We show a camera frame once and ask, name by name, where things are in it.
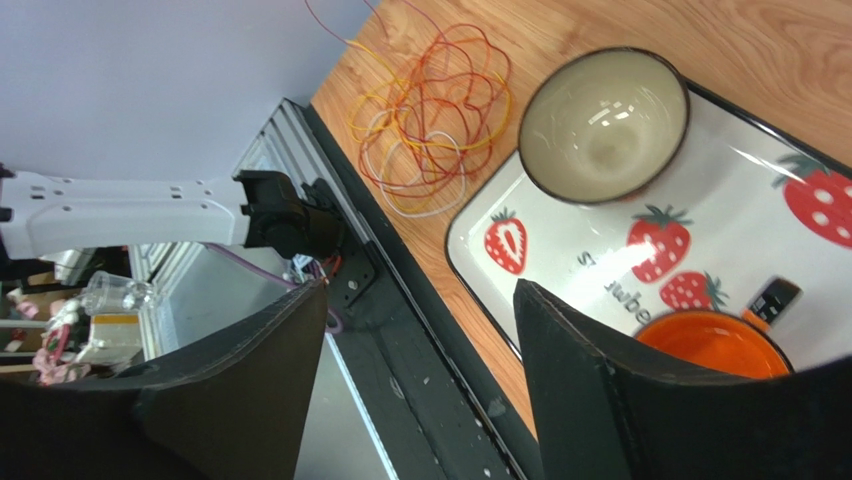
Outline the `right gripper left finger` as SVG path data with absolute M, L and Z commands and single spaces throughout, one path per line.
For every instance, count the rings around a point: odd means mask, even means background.
M 5 479 L 290 479 L 321 355 L 319 282 L 106 379 L 1 384 Z

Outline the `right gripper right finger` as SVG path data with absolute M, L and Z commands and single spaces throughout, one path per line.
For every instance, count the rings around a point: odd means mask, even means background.
M 676 359 L 517 282 L 549 479 L 847 479 L 851 361 L 748 380 Z

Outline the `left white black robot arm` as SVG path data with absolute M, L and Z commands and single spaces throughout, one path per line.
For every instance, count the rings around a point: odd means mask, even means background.
M 191 181 L 83 180 L 1 171 L 1 255 L 35 259 L 72 249 L 197 242 L 326 258 L 340 219 L 299 197 L 278 171 Z

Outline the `orange translucent mug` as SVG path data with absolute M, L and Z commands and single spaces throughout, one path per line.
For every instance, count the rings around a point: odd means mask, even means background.
M 789 375 L 794 367 L 769 331 L 801 295 L 798 285 L 776 276 L 733 315 L 723 310 L 729 295 L 720 278 L 682 272 L 660 289 L 670 311 L 643 326 L 634 338 L 677 359 L 740 377 Z

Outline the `clear plastic cup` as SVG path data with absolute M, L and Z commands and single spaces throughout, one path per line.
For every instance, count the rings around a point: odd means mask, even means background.
M 81 305 L 89 316 L 138 313 L 153 306 L 154 287 L 132 278 L 97 271 L 84 288 Z

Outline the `background clutter pile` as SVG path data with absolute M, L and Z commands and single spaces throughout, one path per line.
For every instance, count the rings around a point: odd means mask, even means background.
M 91 316 L 84 301 L 93 274 L 130 274 L 125 247 L 49 254 L 35 266 L 1 283 L 2 379 L 47 386 L 110 377 L 143 360 L 138 315 Z

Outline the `white strawberry tray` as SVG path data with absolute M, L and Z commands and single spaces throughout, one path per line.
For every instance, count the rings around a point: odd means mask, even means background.
M 678 157 L 626 201 L 573 205 L 512 155 L 452 221 L 449 265 L 513 349 L 516 282 L 625 334 L 680 308 L 737 314 L 798 288 L 769 329 L 796 369 L 851 352 L 851 170 L 690 85 Z

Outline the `grey ceramic bowl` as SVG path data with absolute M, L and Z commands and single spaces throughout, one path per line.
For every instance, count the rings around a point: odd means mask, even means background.
M 621 201 L 668 168 L 690 116 L 685 79 L 668 60 L 640 48 L 603 48 L 541 83 L 519 123 L 517 151 L 527 177 L 555 199 Z

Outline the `aluminium front rail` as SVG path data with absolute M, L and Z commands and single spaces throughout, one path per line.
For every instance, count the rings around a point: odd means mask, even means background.
M 296 185 L 335 184 L 298 105 L 275 110 L 236 169 L 277 170 Z M 290 264 L 271 249 L 232 246 L 221 253 L 197 243 L 130 249 L 133 277 L 152 283 L 159 306 L 140 319 L 145 359 L 185 347 L 253 314 L 284 294 L 295 280 Z M 397 472 L 370 418 L 340 349 L 344 336 L 326 334 L 295 476 L 298 479 L 394 479 Z

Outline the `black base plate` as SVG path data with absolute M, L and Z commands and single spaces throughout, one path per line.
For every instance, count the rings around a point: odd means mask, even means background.
M 340 340 L 401 479 L 539 479 L 539 446 L 312 107 L 297 116 L 378 277 Z

